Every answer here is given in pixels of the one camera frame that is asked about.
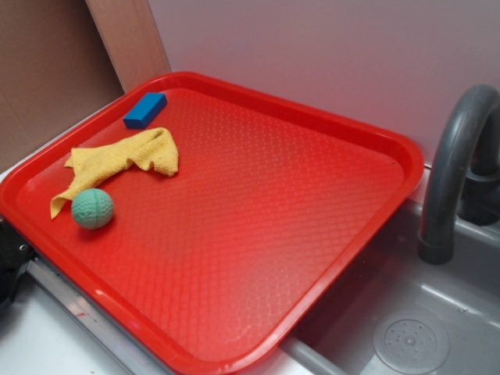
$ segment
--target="ball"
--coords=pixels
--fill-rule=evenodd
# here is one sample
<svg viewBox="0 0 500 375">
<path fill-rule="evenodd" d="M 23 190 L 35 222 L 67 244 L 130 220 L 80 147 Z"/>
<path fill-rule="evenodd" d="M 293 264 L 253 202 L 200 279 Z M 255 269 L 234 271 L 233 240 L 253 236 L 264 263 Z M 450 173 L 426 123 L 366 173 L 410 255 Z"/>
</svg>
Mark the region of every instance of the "ball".
<svg viewBox="0 0 500 375">
<path fill-rule="evenodd" d="M 82 191 L 71 205 L 73 219 L 86 229 L 104 227 L 112 219 L 113 212 L 113 200 L 101 189 Z"/>
</svg>

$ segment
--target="gray faucet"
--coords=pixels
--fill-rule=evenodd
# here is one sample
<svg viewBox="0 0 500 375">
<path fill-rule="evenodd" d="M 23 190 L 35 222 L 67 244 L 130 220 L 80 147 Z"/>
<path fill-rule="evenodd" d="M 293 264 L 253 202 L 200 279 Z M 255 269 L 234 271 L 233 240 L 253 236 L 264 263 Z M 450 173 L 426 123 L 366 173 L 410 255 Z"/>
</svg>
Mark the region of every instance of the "gray faucet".
<svg viewBox="0 0 500 375">
<path fill-rule="evenodd" d="M 455 218 L 488 225 L 500 217 L 500 94 L 488 85 L 460 98 L 441 137 L 420 223 L 419 257 L 453 257 Z"/>
</svg>

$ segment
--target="drain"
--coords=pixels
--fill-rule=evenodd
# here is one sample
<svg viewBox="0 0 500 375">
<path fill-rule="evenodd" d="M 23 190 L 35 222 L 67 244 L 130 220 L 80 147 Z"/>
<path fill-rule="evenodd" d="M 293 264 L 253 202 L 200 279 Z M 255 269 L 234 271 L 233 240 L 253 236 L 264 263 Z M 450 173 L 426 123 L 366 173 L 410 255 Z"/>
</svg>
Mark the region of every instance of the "drain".
<svg viewBox="0 0 500 375">
<path fill-rule="evenodd" d="M 423 375 L 443 364 L 450 345 L 438 321 L 422 312 L 397 311 L 377 324 L 373 347 L 394 371 Z"/>
</svg>

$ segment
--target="blue sponge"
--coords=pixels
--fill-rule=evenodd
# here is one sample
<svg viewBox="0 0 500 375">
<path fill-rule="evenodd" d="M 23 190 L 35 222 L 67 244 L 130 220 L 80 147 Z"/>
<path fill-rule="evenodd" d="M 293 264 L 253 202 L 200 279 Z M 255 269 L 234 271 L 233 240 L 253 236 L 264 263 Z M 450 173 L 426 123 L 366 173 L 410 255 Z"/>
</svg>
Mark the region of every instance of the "blue sponge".
<svg viewBox="0 0 500 375">
<path fill-rule="evenodd" d="M 165 94 L 150 92 L 123 118 L 129 129 L 145 129 L 166 105 Z"/>
</svg>

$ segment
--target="yellow cloth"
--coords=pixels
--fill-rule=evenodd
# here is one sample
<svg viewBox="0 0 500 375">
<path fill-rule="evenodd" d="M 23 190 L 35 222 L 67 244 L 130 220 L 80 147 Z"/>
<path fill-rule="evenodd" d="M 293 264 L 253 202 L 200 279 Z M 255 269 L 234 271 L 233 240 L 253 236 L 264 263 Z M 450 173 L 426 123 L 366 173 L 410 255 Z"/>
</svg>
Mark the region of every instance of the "yellow cloth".
<svg viewBox="0 0 500 375">
<path fill-rule="evenodd" d="M 162 127 L 142 131 L 114 145 L 73 148 L 64 166 L 72 167 L 75 177 L 68 190 L 51 200 L 51 218 L 59 215 L 66 200 L 75 199 L 83 190 L 97 187 L 134 164 L 142 170 L 154 167 L 156 172 L 171 177 L 178 171 L 178 161 L 179 152 L 172 135 Z"/>
</svg>

